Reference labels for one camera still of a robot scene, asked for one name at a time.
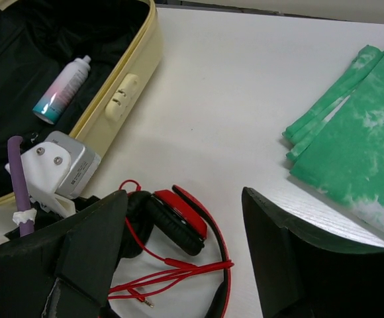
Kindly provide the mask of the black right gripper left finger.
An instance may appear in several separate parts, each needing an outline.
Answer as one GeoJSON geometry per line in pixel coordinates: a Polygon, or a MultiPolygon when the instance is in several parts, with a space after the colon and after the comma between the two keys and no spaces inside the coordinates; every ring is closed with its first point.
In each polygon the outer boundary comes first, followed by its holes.
{"type": "Polygon", "coordinates": [[[107,297],[127,203],[126,192],[115,191],[0,244],[0,317],[116,317],[107,297]]]}

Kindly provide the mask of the yellow hard-shell suitcase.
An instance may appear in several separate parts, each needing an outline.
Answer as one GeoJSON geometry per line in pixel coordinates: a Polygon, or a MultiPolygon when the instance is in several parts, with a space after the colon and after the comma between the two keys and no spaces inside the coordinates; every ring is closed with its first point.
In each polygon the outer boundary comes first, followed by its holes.
{"type": "Polygon", "coordinates": [[[53,131],[103,156],[162,56],[153,1],[0,1],[0,206],[7,142],[53,131]]]}

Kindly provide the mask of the white teal spray bottle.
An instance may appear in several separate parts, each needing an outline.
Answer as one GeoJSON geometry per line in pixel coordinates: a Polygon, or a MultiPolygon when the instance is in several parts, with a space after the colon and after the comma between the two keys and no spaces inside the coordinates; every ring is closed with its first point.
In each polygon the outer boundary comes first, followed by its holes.
{"type": "Polygon", "coordinates": [[[91,57],[85,55],[68,63],[32,108],[44,122],[55,125],[75,94],[88,78],[91,57]]]}

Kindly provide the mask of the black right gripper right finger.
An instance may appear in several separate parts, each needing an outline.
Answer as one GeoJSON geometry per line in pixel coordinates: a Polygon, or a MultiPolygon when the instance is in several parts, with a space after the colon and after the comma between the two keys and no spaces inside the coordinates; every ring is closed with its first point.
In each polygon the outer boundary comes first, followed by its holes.
{"type": "Polygon", "coordinates": [[[329,233],[250,187],[242,211],[264,317],[384,317],[384,248],[329,233]]]}

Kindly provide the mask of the red black headphones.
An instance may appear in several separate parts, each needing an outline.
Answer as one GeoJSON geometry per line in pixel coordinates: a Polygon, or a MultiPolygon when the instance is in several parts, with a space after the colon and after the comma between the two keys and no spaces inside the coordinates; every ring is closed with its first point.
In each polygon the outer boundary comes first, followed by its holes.
{"type": "Polygon", "coordinates": [[[206,317],[224,317],[230,300],[234,263],[228,255],[225,239],[212,215],[202,203],[178,185],[171,189],[145,191],[135,185],[128,193],[125,226],[119,249],[119,259],[134,258],[141,252],[169,266],[168,270],[117,285],[109,290],[108,300],[137,299],[146,303],[151,293],[141,293],[140,288],[165,282],[164,288],[154,291],[158,295],[183,280],[216,271],[222,271],[223,280],[217,288],[206,317]],[[190,256],[198,255],[205,247],[208,232],[213,232],[220,250],[220,261],[202,266],[164,258],[146,248],[153,228],[159,228],[173,243],[190,256]]]}

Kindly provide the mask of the green white tie-dye cloth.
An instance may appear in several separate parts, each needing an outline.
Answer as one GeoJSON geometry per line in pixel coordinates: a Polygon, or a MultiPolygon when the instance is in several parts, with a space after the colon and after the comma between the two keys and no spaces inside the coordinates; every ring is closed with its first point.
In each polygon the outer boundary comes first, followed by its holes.
{"type": "Polygon", "coordinates": [[[384,233],[384,50],[362,48],[283,136],[292,176],[384,233]]]}

